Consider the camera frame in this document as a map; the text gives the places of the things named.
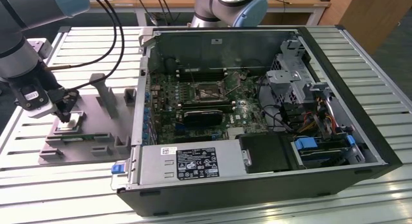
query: robotic arm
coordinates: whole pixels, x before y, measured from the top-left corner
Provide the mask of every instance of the robotic arm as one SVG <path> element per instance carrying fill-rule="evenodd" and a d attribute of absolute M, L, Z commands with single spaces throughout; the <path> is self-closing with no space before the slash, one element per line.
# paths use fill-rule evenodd
<path fill-rule="evenodd" d="M 29 117 L 53 113 L 68 122 L 79 92 L 57 83 L 21 32 L 88 9 L 89 0 L 0 0 L 0 81 Z M 265 11 L 265 0 L 196 0 L 192 27 L 252 27 Z"/>
<path fill-rule="evenodd" d="M 0 0 L 0 80 L 33 118 L 55 113 L 68 122 L 79 92 L 59 85 L 21 32 L 88 9 L 89 0 Z"/>
<path fill-rule="evenodd" d="M 191 27 L 253 27 L 267 8 L 267 0 L 196 0 Z"/>

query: floor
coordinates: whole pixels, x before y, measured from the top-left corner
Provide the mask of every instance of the floor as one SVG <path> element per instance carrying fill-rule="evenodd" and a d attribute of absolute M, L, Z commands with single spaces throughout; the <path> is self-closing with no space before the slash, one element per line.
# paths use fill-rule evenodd
<path fill-rule="evenodd" d="M 179 20 L 175 25 L 184 25 L 189 21 L 188 14 L 179 16 Z M 121 22 L 124 26 L 137 26 L 136 18 L 133 14 L 121 14 Z M 53 41 L 59 28 L 61 26 L 72 27 L 96 27 L 109 26 L 111 21 L 105 16 L 99 14 L 81 14 L 80 16 L 55 22 L 40 28 L 35 28 L 25 32 L 28 38 L 45 37 L 49 41 Z M 412 10 L 403 18 L 399 27 L 393 30 L 392 34 L 387 38 L 384 44 L 372 56 L 377 64 L 381 66 L 387 74 L 393 79 L 395 83 L 404 91 L 407 96 L 412 99 Z M 13 95 L 7 86 L 0 83 L 0 132 L 7 125 L 8 119 L 15 110 Z"/>

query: motherboard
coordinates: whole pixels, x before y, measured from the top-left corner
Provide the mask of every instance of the motherboard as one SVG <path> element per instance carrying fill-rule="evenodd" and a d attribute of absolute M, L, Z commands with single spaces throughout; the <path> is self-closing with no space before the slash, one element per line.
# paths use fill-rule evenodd
<path fill-rule="evenodd" d="M 245 69 L 180 69 L 151 75 L 157 143 L 235 139 L 268 131 L 257 80 Z"/>

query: circuit board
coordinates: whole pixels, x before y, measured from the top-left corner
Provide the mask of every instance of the circuit board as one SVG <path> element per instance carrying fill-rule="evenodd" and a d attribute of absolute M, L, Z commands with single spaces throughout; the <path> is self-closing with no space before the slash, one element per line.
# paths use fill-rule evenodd
<path fill-rule="evenodd" d="M 228 140 L 228 128 L 243 127 L 245 133 L 267 132 L 256 99 L 257 76 L 247 76 L 244 70 L 231 70 L 220 81 L 180 82 L 173 75 L 155 74 L 151 77 L 152 109 L 157 131 L 157 143 L 171 144 L 193 141 Z M 207 110 L 221 110 L 223 120 L 215 126 L 185 127 L 183 104 L 191 111 L 199 104 Z"/>

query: slotted metal table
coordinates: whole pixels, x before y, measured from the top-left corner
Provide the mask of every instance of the slotted metal table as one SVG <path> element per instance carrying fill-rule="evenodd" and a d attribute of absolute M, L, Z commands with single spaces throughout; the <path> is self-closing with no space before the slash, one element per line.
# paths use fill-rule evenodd
<path fill-rule="evenodd" d="M 55 167 L 37 164 L 55 117 L 29 119 L 17 108 L 0 137 L 0 223 L 368 224 L 411 221 L 412 103 L 345 30 L 333 26 L 308 29 L 395 149 L 404 163 L 401 168 L 379 179 L 357 183 L 333 196 L 143 218 L 111 188 L 112 163 Z M 107 80 L 115 93 L 139 83 L 139 33 L 140 27 L 125 28 L 124 61 Z M 53 42 L 48 65 L 96 59 L 112 44 L 112 34 L 112 28 L 63 29 Z M 71 87 L 87 82 L 92 72 L 108 73 L 119 53 L 120 42 L 100 63 L 56 72 L 61 85 Z M 80 93 L 97 92 L 87 87 Z"/>

